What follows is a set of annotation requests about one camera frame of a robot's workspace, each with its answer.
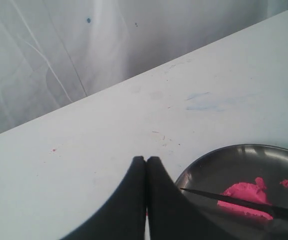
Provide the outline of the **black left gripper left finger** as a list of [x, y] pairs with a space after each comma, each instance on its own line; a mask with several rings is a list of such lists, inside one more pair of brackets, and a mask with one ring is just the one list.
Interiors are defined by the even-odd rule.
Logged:
[[146, 161], [133, 158], [109, 199], [65, 240], [143, 240], [146, 222]]

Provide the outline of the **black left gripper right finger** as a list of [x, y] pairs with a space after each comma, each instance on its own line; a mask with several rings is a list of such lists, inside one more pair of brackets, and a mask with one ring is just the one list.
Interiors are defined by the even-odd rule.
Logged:
[[232, 240], [234, 236], [208, 220], [181, 193], [161, 160], [146, 163], [147, 209], [152, 240]]

